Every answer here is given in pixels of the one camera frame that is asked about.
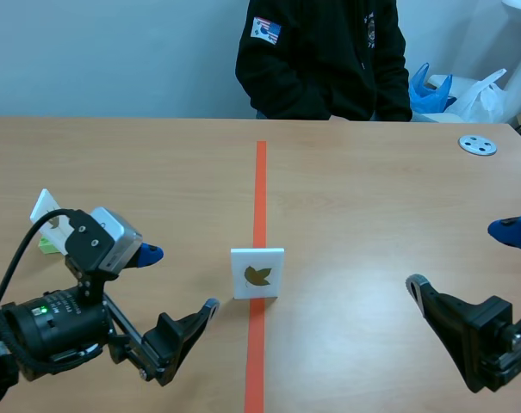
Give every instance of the brown leaf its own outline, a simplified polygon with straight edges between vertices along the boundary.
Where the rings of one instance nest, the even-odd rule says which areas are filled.
[[[257,271],[253,267],[247,267],[245,270],[245,279],[249,281],[253,286],[263,287],[268,286],[270,283],[265,279],[270,275],[271,268],[264,268]]]

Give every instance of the white card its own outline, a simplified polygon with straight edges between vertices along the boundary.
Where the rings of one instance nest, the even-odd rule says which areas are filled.
[[[30,220],[34,223],[45,213],[49,213],[55,209],[60,209],[59,204],[47,189],[42,189],[36,201],[36,205],[30,214]],[[71,235],[72,231],[73,229],[69,225],[69,219],[65,216],[55,217],[40,228],[41,234],[64,256],[67,255],[65,241]]]
[[[233,297],[279,296],[284,257],[283,248],[232,248]]]

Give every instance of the table surface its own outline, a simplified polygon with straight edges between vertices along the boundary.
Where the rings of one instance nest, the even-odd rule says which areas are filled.
[[[463,134],[499,147],[461,150]],[[106,290],[144,332],[157,315],[219,316],[165,388],[108,352],[21,378],[0,412],[240,412],[249,304],[232,300],[230,248],[251,247],[255,151],[267,140],[268,245],[286,248],[266,309],[266,412],[521,413],[521,375],[474,395],[404,281],[521,316],[521,250],[487,235],[521,214],[521,138],[505,125],[0,118],[0,278],[43,188],[63,207],[109,207],[165,259]],[[4,302],[74,284],[60,255],[25,255]]]

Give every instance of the black clamp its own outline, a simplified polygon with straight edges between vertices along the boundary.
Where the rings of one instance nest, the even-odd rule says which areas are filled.
[[[521,372],[521,320],[512,322],[511,303],[493,296],[472,305],[439,293],[418,274],[406,287],[470,391],[497,391]]]

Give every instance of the orange tape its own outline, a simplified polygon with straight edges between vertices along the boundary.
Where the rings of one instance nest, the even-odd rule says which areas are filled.
[[[254,182],[254,226],[252,247],[266,248],[266,142],[257,142],[257,170]],[[245,413],[264,413],[265,302],[252,299],[247,345]]]

